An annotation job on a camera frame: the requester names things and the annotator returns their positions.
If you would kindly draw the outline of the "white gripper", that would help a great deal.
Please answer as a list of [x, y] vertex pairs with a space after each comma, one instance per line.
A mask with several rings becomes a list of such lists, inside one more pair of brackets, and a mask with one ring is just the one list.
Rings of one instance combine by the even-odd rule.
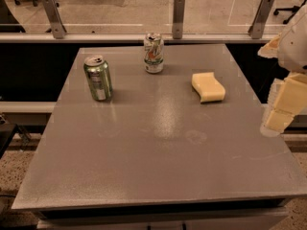
[[276, 58], [281, 67], [291, 72], [284, 80], [273, 80], [262, 119], [263, 133], [283, 133], [307, 106], [307, 76], [300, 74], [307, 72], [307, 25], [287, 25], [257, 55]]

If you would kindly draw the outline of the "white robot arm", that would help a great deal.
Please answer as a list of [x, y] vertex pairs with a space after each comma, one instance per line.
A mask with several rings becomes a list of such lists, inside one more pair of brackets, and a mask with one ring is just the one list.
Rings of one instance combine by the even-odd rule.
[[274, 79], [260, 132], [278, 136], [307, 106], [307, 6], [301, 7], [284, 30], [258, 51], [263, 58], [276, 58], [289, 71], [284, 80]]

